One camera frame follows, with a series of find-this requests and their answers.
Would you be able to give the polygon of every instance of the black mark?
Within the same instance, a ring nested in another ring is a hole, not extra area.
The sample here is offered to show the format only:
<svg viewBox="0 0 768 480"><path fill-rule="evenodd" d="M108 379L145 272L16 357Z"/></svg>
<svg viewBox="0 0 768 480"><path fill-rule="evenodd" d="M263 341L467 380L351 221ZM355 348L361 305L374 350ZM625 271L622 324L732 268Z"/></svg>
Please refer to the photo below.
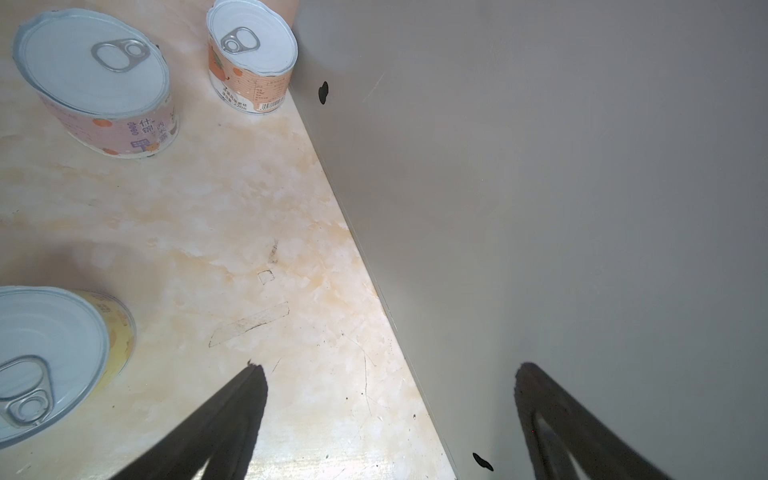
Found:
<svg viewBox="0 0 768 480"><path fill-rule="evenodd" d="M325 105L326 98L328 98L328 82L324 81L323 86L317 89L317 97L320 99L320 103Z"/></svg>
<svg viewBox="0 0 768 480"><path fill-rule="evenodd" d="M478 463L478 465L493 472L493 465L480 458L480 455L473 453L472 456L475 457L475 461Z"/></svg>

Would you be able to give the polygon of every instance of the can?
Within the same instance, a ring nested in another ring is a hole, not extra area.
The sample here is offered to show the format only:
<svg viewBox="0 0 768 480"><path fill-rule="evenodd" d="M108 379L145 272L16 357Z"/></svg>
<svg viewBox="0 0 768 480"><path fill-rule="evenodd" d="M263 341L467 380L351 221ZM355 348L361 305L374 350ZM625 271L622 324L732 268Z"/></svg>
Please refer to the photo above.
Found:
<svg viewBox="0 0 768 480"><path fill-rule="evenodd" d="M104 320L82 297L59 288L0 287L0 449L80 405L108 354Z"/></svg>
<svg viewBox="0 0 768 480"><path fill-rule="evenodd" d="M285 20L258 0L217 0L207 25L208 74L219 96L251 114L283 104L299 54Z"/></svg>
<svg viewBox="0 0 768 480"><path fill-rule="evenodd" d="M134 351L136 343L136 325L134 317L123 303L105 293L89 290L70 290L75 295L90 303L101 315L109 336L109 355L104 365L104 372L93 389L98 393L118 376Z"/></svg>
<svg viewBox="0 0 768 480"><path fill-rule="evenodd" d="M160 49L110 15L82 8L41 13L16 31L13 59L45 107L92 150L149 157L177 135Z"/></svg>

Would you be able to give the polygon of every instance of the barcode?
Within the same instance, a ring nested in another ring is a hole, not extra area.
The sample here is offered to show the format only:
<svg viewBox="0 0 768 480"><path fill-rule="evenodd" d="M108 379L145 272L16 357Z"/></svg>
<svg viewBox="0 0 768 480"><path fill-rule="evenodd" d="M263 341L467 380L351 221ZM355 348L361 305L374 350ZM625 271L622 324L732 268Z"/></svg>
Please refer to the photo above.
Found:
<svg viewBox="0 0 768 480"><path fill-rule="evenodd" d="M271 108L275 108L275 107L277 107L278 105L282 104L282 103L283 103L283 100L285 100L285 99L286 99L286 98L285 98L285 97L283 97L283 98L281 98L281 99L279 99L279 100L271 101L271 102L270 102L270 103L268 103L268 104L259 104L259 107L257 108L257 110L269 110L269 109L271 109Z"/></svg>

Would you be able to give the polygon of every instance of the yellow can label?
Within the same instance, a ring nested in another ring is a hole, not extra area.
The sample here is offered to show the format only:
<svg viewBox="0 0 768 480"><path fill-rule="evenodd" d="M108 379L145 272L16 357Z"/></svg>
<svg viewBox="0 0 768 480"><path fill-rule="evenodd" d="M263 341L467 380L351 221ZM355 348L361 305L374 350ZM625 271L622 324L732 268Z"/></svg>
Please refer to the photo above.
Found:
<svg viewBox="0 0 768 480"><path fill-rule="evenodd" d="M104 373L92 393L101 391L120 373L134 351L136 332L133 318L127 308L117 299L103 293L87 290L70 290L94 306L101 314L109 333L109 355Z"/></svg>

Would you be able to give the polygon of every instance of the can label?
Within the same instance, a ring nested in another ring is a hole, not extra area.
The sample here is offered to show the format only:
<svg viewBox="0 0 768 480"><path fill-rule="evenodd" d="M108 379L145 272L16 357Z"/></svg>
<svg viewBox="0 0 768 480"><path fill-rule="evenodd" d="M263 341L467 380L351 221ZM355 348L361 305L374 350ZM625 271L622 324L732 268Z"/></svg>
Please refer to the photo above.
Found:
<svg viewBox="0 0 768 480"><path fill-rule="evenodd" d="M178 131L170 94L160 105L134 118L94 118L75 112L44 95L45 107L82 143L113 157L148 157L163 150Z"/></svg>
<svg viewBox="0 0 768 480"><path fill-rule="evenodd" d="M225 102L237 110L265 114L276 110L286 98L293 69L265 77L236 67L222 55L213 38L208 38L210 83Z"/></svg>
<svg viewBox="0 0 768 480"><path fill-rule="evenodd" d="M96 308L109 333L109 355L104 373L101 374L101 378L93 389L92 393L96 393L118 376L131 357L136 341L135 325L131 313L115 298L87 290L70 291Z"/></svg>

